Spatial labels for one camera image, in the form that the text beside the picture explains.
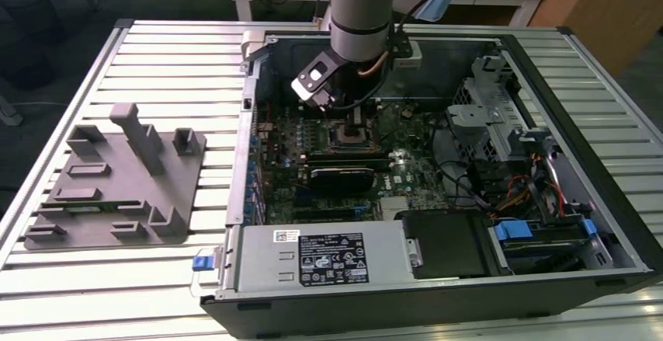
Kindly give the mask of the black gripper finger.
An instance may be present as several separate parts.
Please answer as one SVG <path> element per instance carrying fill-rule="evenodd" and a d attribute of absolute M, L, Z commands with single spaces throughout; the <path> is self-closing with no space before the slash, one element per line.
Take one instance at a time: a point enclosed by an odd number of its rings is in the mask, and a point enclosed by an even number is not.
<path fill-rule="evenodd" d="M 346 116 L 346 136 L 358 137 L 366 129 L 366 114 L 362 106 L 352 108 Z"/>

